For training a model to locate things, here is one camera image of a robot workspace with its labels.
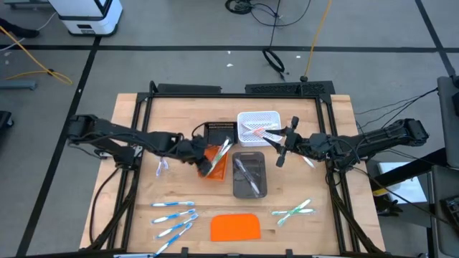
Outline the black glove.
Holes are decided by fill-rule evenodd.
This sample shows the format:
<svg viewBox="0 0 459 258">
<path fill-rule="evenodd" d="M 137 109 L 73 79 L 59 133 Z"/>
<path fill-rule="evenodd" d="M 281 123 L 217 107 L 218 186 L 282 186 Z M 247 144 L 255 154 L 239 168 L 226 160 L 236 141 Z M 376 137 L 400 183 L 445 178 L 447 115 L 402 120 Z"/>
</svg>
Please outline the black glove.
<svg viewBox="0 0 459 258">
<path fill-rule="evenodd" d="M 374 203 L 378 216 L 399 216 L 403 210 L 398 207 L 398 200 L 391 201 L 386 196 L 374 197 Z"/>
</svg>

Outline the grey equipment block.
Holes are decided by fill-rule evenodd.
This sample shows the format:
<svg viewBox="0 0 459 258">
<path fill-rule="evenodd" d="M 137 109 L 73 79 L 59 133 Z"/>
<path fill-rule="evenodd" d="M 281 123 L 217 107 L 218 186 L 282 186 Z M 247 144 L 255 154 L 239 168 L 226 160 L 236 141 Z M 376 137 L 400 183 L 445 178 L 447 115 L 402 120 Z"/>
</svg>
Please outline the grey equipment block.
<svg viewBox="0 0 459 258">
<path fill-rule="evenodd" d="M 438 218 L 447 219 L 440 201 L 454 196 L 459 196 L 459 171 L 433 166 L 428 183 L 430 191 L 430 210 Z M 454 228 L 432 219 L 434 243 L 437 254 L 459 258 L 459 233 Z"/>
</svg>

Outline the smoky grey translucent tray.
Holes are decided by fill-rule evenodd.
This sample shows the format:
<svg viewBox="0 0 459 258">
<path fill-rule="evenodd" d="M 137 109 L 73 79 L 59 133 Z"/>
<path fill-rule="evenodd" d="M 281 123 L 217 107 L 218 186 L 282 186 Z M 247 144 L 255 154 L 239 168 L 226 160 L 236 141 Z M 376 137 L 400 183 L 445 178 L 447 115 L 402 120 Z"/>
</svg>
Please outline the smoky grey translucent tray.
<svg viewBox="0 0 459 258">
<path fill-rule="evenodd" d="M 268 194 L 265 157 L 261 152 L 236 152 L 232 155 L 233 196 L 261 199 Z"/>
</svg>

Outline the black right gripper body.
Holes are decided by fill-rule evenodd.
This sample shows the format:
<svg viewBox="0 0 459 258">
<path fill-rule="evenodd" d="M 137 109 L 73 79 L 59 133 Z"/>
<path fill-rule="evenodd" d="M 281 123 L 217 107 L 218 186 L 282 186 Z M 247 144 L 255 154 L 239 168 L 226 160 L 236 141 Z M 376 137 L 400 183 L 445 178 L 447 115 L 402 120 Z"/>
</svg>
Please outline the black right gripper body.
<svg viewBox="0 0 459 258">
<path fill-rule="evenodd" d="M 282 153 L 279 153 L 279 158 L 276 161 L 276 166 L 277 167 L 282 167 L 284 162 L 285 162 L 285 155 L 288 151 L 292 153 L 297 153 L 302 155 L 301 151 L 298 149 L 300 147 L 300 144 L 303 143 L 303 138 L 295 132 L 295 129 L 298 126 L 299 118 L 296 116 L 292 117 L 291 120 L 291 126 L 288 127 L 288 130 L 286 132 L 286 135 L 284 136 L 285 142 L 283 147 L 285 148 Z"/>
</svg>

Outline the orange plastic basket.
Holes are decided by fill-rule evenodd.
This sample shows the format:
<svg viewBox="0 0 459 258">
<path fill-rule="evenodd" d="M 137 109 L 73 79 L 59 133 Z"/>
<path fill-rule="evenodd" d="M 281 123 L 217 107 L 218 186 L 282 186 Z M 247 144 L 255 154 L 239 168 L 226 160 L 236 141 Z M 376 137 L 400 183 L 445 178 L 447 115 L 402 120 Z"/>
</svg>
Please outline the orange plastic basket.
<svg viewBox="0 0 459 258">
<path fill-rule="evenodd" d="M 218 150 L 219 150 L 219 146 L 208 145 L 204 154 L 209 161 L 213 161 L 217 155 Z M 224 181 L 226 170 L 227 170 L 227 159 L 228 159 L 228 153 L 225 153 L 221 157 L 219 162 L 216 164 L 216 166 L 213 168 L 213 170 L 209 173 L 209 175 L 200 176 L 200 178 L 205 178 L 205 179 L 214 180 L 214 181 Z"/>
</svg>

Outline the black aluminium table frame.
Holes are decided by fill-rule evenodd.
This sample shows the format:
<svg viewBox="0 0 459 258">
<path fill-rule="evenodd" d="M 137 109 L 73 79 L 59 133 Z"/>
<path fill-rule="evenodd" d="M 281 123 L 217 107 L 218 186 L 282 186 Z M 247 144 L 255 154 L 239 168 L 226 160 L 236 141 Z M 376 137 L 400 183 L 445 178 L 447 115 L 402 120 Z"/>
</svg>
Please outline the black aluminium table frame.
<svg viewBox="0 0 459 258">
<path fill-rule="evenodd" d="M 357 126 L 350 97 L 332 95 L 330 103 L 317 105 L 313 99 L 291 96 L 271 97 L 245 94 L 219 94 L 215 97 L 162 97 L 152 102 L 149 130 L 165 130 L 190 134 L 206 121 L 233 121 L 245 111 L 274 110 L 281 123 L 287 125 L 293 116 L 299 118 L 297 131 L 303 137 L 320 130 L 335 130 L 340 135 L 356 135 Z M 131 222 L 121 219 L 117 225 L 115 247 L 125 245 L 129 252 L 150 253 L 164 245 L 156 235 L 169 226 L 151 220 L 173 213 L 177 206 L 152 207 L 152 203 L 193 201 L 198 213 L 192 228 L 168 247 L 164 254 L 172 257 L 189 248 L 192 257 L 274 257 L 285 256 L 286 249 L 294 255 L 337 255 L 341 251 L 363 251 L 364 245 L 343 222 L 335 224 L 339 210 L 333 206 L 326 167 L 316 163 L 311 168 L 297 155 L 287 155 L 282 167 L 276 166 L 275 149 L 264 147 L 268 178 L 268 194 L 262 199 L 236 199 L 232 194 L 232 174 L 224 181 L 200 178 L 195 167 L 172 160 L 169 169 L 156 177 L 158 158 L 146 154 L 139 172 L 140 183 L 131 215 Z M 306 199 L 312 214 L 295 214 L 284 225 L 283 216 L 272 211 L 289 211 Z M 221 214 L 254 214 L 260 221 L 261 238 L 240 242 L 213 242 L 211 220 Z"/>
</svg>

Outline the black plastic basket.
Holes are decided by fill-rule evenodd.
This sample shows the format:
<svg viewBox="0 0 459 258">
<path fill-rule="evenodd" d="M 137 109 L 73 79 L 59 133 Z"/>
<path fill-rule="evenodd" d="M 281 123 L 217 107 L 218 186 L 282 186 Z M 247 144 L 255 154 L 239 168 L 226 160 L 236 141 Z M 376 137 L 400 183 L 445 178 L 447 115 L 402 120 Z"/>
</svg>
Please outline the black plastic basket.
<svg viewBox="0 0 459 258">
<path fill-rule="evenodd" d="M 206 122 L 204 124 L 204 137 L 208 145 L 222 145 L 227 138 L 231 143 L 237 143 L 236 122 Z"/>
</svg>

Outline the grey cabinet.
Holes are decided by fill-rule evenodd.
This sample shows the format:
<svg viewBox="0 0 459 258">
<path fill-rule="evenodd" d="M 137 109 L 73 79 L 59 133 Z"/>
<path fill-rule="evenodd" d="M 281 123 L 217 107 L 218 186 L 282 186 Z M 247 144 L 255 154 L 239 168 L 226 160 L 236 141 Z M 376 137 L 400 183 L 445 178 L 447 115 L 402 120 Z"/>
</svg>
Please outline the grey cabinet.
<svg viewBox="0 0 459 258">
<path fill-rule="evenodd" d="M 451 77 L 437 78 L 447 161 L 459 169 L 459 87 Z"/>
</svg>

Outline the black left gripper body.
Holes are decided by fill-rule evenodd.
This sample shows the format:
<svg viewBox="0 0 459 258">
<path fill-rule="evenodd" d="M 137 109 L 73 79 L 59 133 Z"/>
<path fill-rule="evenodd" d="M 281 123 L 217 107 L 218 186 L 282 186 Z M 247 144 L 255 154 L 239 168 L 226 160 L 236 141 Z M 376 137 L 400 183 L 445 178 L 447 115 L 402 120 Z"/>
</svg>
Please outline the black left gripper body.
<svg viewBox="0 0 459 258">
<path fill-rule="evenodd" d="M 195 165 L 201 176 L 207 177 L 211 171 L 212 163 L 205 156 L 207 140 L 201 135 L 194 136 L 191 140 L 183 139 L 177 146 L 177 157 L 183 163 Z"/>
</svg>

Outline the white panel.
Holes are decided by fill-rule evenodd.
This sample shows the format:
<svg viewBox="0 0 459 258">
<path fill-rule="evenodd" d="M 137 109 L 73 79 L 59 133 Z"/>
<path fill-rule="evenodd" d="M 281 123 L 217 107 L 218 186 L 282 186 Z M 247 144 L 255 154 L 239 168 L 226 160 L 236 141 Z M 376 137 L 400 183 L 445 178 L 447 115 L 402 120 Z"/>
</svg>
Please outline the white panel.
<svg viewBox="0 0 459 258">
<path fill-rule="evenodd" d="M 381 174 L 387 173 L 392 169 L 406 165 L 407 162 L 381 162 L 377 164 Z M 418 177 L 407 179 L 401 183 L 389 187 L 393 193 L 388 193 L 389 199 L 397 201 L 398 204 L 406 204 L 407 202 L 398 196 L 407 199 L 411 203 L 427 202 L 424 191 L 422 190 Z"/>
</svg>

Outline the grey metal desk foot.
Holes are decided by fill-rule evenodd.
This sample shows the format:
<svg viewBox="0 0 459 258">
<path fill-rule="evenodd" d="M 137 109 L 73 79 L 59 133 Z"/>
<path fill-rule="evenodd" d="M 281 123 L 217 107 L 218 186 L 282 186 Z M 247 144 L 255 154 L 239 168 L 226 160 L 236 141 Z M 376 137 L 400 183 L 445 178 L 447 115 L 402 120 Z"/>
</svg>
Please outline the grey metal desk foot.
<svg viewBox="0 0 459 258">
<path fill-rule="evenodd" d="M 0 80 L 0 90 L 35 90 L 37 83 L 34 80 Z"/>
<path fill-rule="evenodd" d="M 32 8 L 38 6 L 48 6 L 48 0 L 3 0 L 3 3 L 11 9 L 17 8 Z"/>
</svg>

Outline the white plastic basket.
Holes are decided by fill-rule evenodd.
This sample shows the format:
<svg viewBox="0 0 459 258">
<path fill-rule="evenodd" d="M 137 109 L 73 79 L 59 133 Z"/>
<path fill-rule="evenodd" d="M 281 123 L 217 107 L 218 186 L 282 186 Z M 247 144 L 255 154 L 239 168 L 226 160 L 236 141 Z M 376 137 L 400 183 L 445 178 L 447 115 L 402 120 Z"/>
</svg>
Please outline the white plastic basket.
<svg viewBox="0 0 459 258">
<path fill-rule="evenodd" d="M 243 136 L 247 129 L 242 126 L 243 123 L 255 124 L 255 128 L 277 123 L 276 129 L 281 129 L 280 114 L 276 111 L 255 111 L 255 112 L 242 112 L 237 115 L 237 137 L 242 147 L 262 147 L 270 145 L 263 137 L 269 138 L 277 143 L 282 139 L 279 135 L 273 135 L 264 132 L 262 138 L 254 135 Z"/>
</svg>

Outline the perforated black box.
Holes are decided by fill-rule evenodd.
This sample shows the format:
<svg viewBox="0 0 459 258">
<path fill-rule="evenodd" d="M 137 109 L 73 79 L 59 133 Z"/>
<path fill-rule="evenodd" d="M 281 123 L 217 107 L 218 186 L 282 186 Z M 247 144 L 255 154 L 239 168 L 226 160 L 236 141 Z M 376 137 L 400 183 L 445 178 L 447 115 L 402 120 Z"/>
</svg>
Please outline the perforated black box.
<svg viewBox="0 0 459 258">
<path fill-rule="evenodd" d="M 335 95 L 332 81 L 283 82 L 245 85 L 246 94 L 257 95 Z"/>
</svg>

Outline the orange flat lid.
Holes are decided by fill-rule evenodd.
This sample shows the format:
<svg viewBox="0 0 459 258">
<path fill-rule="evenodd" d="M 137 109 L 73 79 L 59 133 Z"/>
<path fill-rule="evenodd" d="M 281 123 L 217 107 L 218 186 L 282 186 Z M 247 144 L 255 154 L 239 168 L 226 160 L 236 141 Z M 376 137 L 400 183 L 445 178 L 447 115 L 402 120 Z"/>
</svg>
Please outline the orange flat lid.
<svg viewBox="0 0 459 258">
<path fill-rule="evenodd" d="M 260 221 L 254 214 L 223 214 L 210 224 L 213 242 L 236 242 L 261 238 Z"/>
</svg>

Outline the black metal beam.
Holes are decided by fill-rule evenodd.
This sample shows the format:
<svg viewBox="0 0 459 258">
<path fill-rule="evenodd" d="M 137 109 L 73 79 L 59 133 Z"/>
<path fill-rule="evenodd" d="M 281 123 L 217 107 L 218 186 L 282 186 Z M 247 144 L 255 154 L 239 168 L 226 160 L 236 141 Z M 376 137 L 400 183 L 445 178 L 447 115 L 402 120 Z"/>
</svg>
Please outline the black metal beam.
<svg viewBox="0 0 459 258">
<path fill-rule="evenodd" d="M 407 179 L 430 172 L 433 166 L 448 167 L 446 149 L 441 148 L 421 158 L 396 167 L 386 173 L 376 176 L 371 181 L 372 191 L 401 183 Z"/>
</svg>

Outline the white Trossen mobile base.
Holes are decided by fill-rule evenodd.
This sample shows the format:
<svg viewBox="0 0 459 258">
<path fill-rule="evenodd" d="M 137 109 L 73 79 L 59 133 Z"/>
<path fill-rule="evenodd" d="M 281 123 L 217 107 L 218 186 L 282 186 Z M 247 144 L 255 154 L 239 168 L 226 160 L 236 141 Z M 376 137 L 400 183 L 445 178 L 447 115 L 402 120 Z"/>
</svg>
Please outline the white Trossen mobile base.
<svg viewBox="0 0 459 258">
<path fill-rule="evenodd" d="M 71 35 L 108 37 L 123 13 L 120 0 L 48 0 Z"/>
</svg>

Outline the plain black box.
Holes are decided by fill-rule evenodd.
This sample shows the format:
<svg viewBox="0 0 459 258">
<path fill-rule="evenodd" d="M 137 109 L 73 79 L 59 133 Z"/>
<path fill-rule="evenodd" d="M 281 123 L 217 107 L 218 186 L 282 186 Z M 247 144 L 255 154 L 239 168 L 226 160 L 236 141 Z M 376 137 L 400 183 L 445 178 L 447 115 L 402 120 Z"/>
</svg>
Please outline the plain black box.
<svg viewBox="0 0 459 258">
<path fill-rule="evenodd" d="M 219 94 L 222 92 L 220 86 L 164 83 L 157 85 L 153 80 L 149 82 L 149 87 L 153 92 L 163 94 Z"/>
</svg>

